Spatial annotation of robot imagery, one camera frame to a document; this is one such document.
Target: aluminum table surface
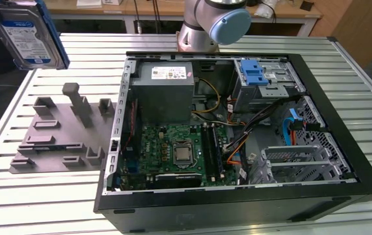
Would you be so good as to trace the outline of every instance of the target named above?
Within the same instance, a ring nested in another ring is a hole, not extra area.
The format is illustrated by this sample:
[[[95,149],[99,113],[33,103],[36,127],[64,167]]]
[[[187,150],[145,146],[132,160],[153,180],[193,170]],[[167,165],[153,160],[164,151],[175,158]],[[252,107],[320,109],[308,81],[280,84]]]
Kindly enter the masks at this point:
[[[28,73],[0,120],[0,234],[113,235],[112,224],[93,213],[99,171],[8,172],[35,110],[37,96],[69,103],[65,82],[80,84],[89,102],[117,102],[127,51],[176,51],[175,35],[63,34],[68,70]],[[248,36],[221,52],[301,54],[327,96],[372,164],[372,81],[339,43],[325,38]],[[267,224],[156,234],[372,234],[372,201],[351,205],[317,221]]]

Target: electronic equipment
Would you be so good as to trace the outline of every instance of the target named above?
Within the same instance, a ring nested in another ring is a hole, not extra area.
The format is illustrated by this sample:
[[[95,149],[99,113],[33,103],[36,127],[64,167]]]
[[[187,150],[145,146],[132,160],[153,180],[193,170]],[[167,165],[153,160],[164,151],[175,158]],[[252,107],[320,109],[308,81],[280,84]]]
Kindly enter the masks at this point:
[[[372,167],[300,55],[127,56],[95,201],[120,232],[316,220],[372,200]]]
[[[0,39],[20,69],[68,68],[68,55],[43,0],[0,0]]]

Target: hard drive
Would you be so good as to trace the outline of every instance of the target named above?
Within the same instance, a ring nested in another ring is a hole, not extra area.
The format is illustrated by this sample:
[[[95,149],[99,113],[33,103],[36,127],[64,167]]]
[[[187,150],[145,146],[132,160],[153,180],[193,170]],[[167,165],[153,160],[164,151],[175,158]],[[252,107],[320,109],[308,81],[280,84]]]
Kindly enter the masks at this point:
[[[20,69],[67,69],[64,51],[41,0],[0,1],[0,39]]]

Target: desk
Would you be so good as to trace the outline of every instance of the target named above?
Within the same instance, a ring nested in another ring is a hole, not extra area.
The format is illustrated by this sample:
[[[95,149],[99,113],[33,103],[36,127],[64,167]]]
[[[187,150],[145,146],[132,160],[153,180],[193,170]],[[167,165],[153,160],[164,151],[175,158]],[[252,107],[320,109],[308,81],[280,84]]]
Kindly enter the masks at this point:
[[[135,33],[135,3],[124,0],[121,5],[103,5],[101,8],[77,9],[77,0],[45,0],[53,19],[64,20],[124,20],[127,33]],[[301,24],[297,36],[308,36],[315,22],[323,14],[312,7],[311,11],[299,9],[301,0],[295,0],[296,7],[287,2],[276,5],[277,23]],[[153,4],[147,0],[137,0],[140,20],[155,20]],[[272,19],[253,15],[257,7],[247,7],[253,23],[271,23]],[[184,3],[179,0],[159,0],[160,19],[163,21],[183,21]]]
[[[61,95],[63,84],[77,82],[89,102],[111,98],[117,103],[125,52],[176,51],[176,36],[64,33],[61,41],[69,69],[29,72],[0,120],[0,234],[117,235],[103,215],[92,211],[99,171],[13,175],[9,163],[31,125],[36,98],[48,95],[56,103],[69,103]],[[220,46],[220,51],[301,54],[372,164],[372,81],[339,43],[325,38],[245,36]],[[317,221],[163,234],[329,235],[353,231],[372,234],[372,201],[351,205]]]

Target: blue hard drive label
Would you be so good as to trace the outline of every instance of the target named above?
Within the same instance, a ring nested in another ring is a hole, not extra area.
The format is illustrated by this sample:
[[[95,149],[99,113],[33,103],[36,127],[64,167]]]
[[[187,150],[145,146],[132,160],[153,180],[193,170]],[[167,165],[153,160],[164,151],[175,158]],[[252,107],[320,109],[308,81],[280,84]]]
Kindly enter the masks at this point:
[[[23,57],[32,64],[47,64],[51,55],[41,40],[36,38],[36,27],[31,21],[3,21],[1,26]]]

